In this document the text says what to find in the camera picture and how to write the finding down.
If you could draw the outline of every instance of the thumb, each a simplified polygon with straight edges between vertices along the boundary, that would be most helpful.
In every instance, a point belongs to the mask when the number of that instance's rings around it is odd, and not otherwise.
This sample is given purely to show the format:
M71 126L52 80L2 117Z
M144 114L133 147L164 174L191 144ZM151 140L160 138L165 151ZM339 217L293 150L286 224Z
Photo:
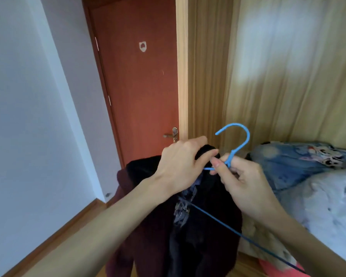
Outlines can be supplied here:
M214 157L215 155L217 155L219 152L218 149L211 149L210 151L207 151L206 153L204 153L202 156L200 156L195 163L195 168L199 169L199 170L203 170L204 166L206 165L206 163L209 162L210 158Z
M226 164L222 162L220 159L212 157L210 159L211 164L213 165L213 168L215 171L219 174L219 176L222 179L222 182L228 187L232 188L232 186L235 186L238 184L238 180L236 177L232 174L232 172L228 169Z

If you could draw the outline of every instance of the door handle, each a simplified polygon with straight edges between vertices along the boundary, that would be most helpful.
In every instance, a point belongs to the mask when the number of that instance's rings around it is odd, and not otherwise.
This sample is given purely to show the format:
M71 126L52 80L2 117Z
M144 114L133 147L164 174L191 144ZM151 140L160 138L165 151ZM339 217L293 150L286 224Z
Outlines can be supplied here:
M178 129L177 127L172 128L172 134L164 134L164 138L173 138L173 143L178 141Z

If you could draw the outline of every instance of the left hand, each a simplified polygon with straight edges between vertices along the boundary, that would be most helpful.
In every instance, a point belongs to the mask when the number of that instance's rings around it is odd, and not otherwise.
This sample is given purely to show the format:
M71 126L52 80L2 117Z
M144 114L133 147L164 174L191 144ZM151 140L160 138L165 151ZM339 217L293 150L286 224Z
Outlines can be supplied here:
M198 150L208 143L205 136L187 141L178 141L165 148L157 171L151 177L157 186L162 188L162 199L165 201L191 186L211 157L217 155L218 149L212 149L195 160Z

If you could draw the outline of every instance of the door frame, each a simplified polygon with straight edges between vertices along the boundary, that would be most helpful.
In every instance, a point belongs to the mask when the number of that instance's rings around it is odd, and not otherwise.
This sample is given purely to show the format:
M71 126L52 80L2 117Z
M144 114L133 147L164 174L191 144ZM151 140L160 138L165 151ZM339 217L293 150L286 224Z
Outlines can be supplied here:
M106 84L102 58L97 46L97 35L92 20L91 10L120 0L82 0L83 10L86 17L88 32L90 33L92 49L96 60L97 70L101 81L102 92L104 94L106 108L113 130L116 150L122 168L125 168L121 143L114 119L113 106L110 101L109 89ZM188 139L189 131L189 84L188 84L188 0L175 0L175 22L177 32L177 74L178 74L178 116L179 116L179 137Z

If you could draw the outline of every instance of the forearm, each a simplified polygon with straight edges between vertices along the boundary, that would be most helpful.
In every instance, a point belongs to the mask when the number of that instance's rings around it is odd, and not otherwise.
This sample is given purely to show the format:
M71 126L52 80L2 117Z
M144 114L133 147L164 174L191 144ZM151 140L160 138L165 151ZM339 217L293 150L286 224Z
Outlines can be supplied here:
M346 277L346 261L286 213L266 224L310 276Z
M110 255L161 202L155 186L154 179L142 181L42 259L25 277L96 276Z

